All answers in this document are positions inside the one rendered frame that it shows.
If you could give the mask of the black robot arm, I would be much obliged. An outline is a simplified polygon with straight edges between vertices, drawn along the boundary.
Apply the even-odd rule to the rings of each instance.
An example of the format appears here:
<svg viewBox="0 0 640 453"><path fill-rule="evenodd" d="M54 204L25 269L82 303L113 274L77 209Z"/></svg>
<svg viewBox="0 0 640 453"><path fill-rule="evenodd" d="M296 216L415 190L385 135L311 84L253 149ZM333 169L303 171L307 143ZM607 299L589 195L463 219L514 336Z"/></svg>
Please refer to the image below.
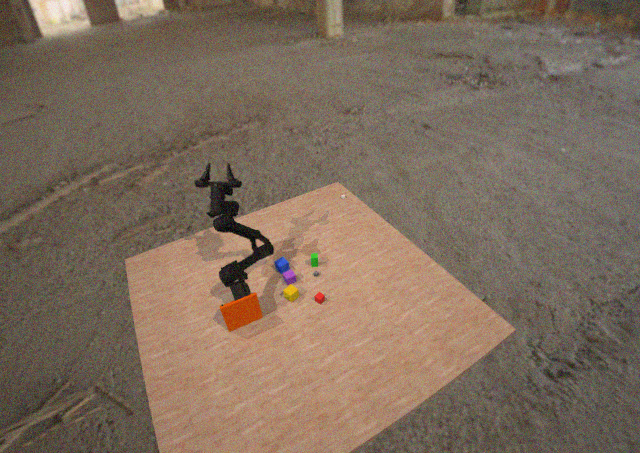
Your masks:
<svg viewBox="0 0 640 453"><path fill-rule="evenodd" d="M210 218L222 215L213 221L213 227L216 231L239 235L249 239L252 244L252 250L254 252L251 256L247 256L239 262L234 260L220 268L221 270L219 271L219 278L226 287L230 286L235 299L234 301L251 294L248 284L244 281L248 279L248 275L244 270L255 262L258 262L259 260L262 260L274 253L274 248L270 241L266 237L262 236L258 230L254 230L235 222L233 217L238 215L238 211L239 204L237 201L214 200L211 201L211 212L206 212ZM256 239L263 242L264 245L258 247Z"/></svg>

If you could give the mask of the blue block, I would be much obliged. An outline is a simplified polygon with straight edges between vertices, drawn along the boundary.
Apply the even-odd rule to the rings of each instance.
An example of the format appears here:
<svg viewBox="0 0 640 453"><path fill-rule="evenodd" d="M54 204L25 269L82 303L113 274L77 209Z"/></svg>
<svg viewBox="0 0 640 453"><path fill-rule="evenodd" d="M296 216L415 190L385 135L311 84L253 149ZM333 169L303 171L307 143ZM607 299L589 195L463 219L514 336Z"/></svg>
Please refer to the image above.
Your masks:
<svg viewBox="0 0 640 453"><path fill-rule="evenodd" d="M281 274L290 270L289 262L284 257L274 261L274 264L275 269Z"/></svg>

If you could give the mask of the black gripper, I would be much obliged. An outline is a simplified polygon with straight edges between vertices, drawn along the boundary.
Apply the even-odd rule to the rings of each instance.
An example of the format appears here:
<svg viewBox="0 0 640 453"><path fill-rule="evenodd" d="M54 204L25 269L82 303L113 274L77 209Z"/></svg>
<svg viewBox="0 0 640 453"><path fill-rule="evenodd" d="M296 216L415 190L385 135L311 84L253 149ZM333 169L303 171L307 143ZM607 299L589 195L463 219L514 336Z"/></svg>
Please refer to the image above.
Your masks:
<svg viewBox="0 0 640 453"><path fill-rule="evenodd" d="M227 178L226 178L226 180L228 181L208 182L208 180L210 180L209 178L210 166L211 166L211 163L208 163L203 175L201 176L201 178L199 178L200 180L194 180L194 185L195 187L200 187L200 188L208 188L208 186L210 186L211 195L209 198L211 198L211 200L224 201L224 198L225 198L224 189L226 188L226 186L240 188L242 185L242 181L239 181L238 179L233 177L230 169L230 163L228 163ZM223 185L220 185L220 184L223 184ZM214 185L217 185L217 186L214 186Z"/></svg>

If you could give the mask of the yellow block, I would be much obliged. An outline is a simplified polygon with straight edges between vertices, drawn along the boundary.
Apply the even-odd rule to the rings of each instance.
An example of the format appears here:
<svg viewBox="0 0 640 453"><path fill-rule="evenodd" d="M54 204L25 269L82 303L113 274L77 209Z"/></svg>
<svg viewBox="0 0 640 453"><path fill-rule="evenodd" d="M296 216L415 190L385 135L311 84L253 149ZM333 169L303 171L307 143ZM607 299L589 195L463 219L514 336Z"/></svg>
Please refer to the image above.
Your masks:
<svg viewBox="0 0 640 453"><path fill-rule="evenodd" d="M283 290L283 295L285 299L292 303L297 297L299 297L298 289L290 284Z"/></svg>

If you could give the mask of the purple cube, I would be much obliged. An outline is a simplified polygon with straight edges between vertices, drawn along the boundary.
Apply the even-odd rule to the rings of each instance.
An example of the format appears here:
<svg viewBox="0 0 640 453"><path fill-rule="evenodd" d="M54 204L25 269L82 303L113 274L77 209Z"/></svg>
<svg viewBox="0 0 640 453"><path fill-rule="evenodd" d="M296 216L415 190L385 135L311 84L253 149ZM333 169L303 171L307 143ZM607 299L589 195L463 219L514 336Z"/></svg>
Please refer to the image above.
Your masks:
<svg viewBox="0 0 640 453"><path fill-rule="evenodd" d="M283 274L283 279L286 282L287 285L292 284L294 282L296 282L296 276L293 273L292 270L289 270L287 272L282 273Z"/></svg>

